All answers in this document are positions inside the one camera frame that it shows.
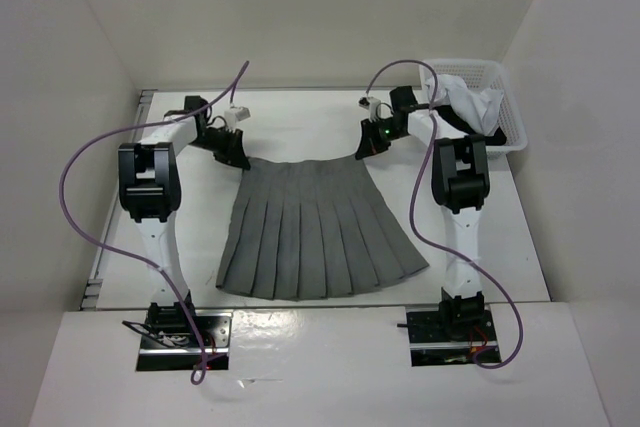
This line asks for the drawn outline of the grey pleated skirt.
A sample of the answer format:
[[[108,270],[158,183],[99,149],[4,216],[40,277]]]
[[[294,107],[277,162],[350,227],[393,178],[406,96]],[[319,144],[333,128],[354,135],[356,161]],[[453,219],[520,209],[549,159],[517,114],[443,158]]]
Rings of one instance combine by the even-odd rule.
[[[428,268],[363,161],[250,163],[232,208],[219,290],[266,300],[343,298]]]

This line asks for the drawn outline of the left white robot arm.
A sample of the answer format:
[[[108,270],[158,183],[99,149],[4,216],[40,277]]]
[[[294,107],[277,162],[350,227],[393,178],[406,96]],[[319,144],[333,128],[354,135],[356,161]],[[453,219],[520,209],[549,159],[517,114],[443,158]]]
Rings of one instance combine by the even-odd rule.
[[[204,98],[187,96],[184,108],[166,112],[150,134],[118,148],[120,205],[138,227],[145,262],[158,276],[146,327],[176,346],[190,345],[199,333],[177,246],[176,217],[182,203],[177,157],[194,146],[224,165],[248,170],[238,124],[249,118],[247,107],[234,104],[213,116]]]

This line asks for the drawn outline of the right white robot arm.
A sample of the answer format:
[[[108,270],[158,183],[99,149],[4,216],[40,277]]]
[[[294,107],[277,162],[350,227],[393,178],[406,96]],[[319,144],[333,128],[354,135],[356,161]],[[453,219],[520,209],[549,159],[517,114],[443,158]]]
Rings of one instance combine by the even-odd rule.
[[[417,229],[417,194],[430,167],[431,193],[441,207],[445,241],[426,244],[447,254],[438,328],[446,338],[461,340],[480,327],[485,312],[479,268],[479,224],[490,192],[485,137],[464,129],[452,108],[420,104],[408,86],[391,91],[388,116],[382,113],[385,104],[371,95],[361,97],[358,105],[367,110],[368,118],[361,122],[356,158],[381,154],[393,141],[409,136],[427,146],[410,199],[410,226]]]

